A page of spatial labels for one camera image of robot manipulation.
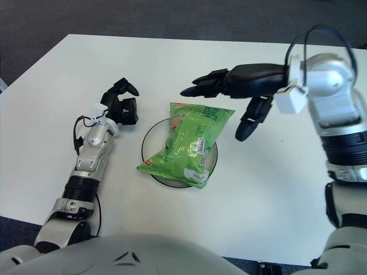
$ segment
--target plastic packaging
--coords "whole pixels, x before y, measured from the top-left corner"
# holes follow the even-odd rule
[[[205,159],[234,111],[183,103],[170,103],[170,110],[166,148],[136,169],[201,189],[213,172]]]

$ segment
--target round plate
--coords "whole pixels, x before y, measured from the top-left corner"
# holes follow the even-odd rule
[[[154,156],[161,149],[166,147],[166,139],[170,132],[170,121],[171,119],[164,119],[153,127],[150,128],[148,133],[145,135],[142,144],[142,158],[143,162]],[[214,143],[212,150],[210,151],[208,157],[205,161],[205,169],[211,171],[214,170],[218,159],[218,147],[217,143]],[[174,188],[188,188],[191,185],[180,182],[179,180],[165,179],[160,176],[151,175],[154,179],[163,183],[164,185],[174,187]]]

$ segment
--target barcode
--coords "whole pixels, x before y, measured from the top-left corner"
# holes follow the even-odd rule
[[[196,151],[198,154],[205,155],[205,139],[201,139],[200,137],[197,139]]]
[[[200,157],[200,165],[204,165],[205,164],[205,160],[206,160],[206,157],[201,156]]]

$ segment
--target black ribbed joint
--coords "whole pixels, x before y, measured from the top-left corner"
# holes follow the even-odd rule
[[[367,132],[321,136],[330,163],[344,166],[367,164]]]
[[[63,198],[93,202],[99,181],[82,176],[71,176],[65,186]]]

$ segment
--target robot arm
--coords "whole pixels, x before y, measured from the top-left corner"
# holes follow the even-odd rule
[[[86,125],[91,128],[89,132],[84,138],[76,139],[74,135],[75,150],[78,154],[75,168],[70,174],[62,197],[56,200],[34,243],[41,253],[90,238],[91,227],[87,220],[94,211],[93,201],[113,146],[114,136],[119,133],[117,123],[131,125],[138,121],[135,99],[118,99],[118,96],[125,92],[139,95],[125,78],[119,80],[103,95],[101,102],[93,106],[90,126]],[[81,116],[77,122],[83,120],[84,123],[84,119],[85,117]]]
[[[193,81],[197,86],[181,95],[252,96],[236,132],[241,141],[264,121],[273,99],[281,113],[298,113],[308,101],[328,158],[328,173],[334,179],[326,185],[325,197],[327,216],[337,229],[328,239],[322,256],[312,262],[315,269],[297,274],[365,274],[367,108],[353,88],[356,72],[344,59],[335,54],[318,54],[304,62],[306,74],[306,66],[297,56],[291,58],[289,66],[251,64],[237,66],[232,71],[214,71]],[[254,74],[247,71],[251,68],[256,68]]]

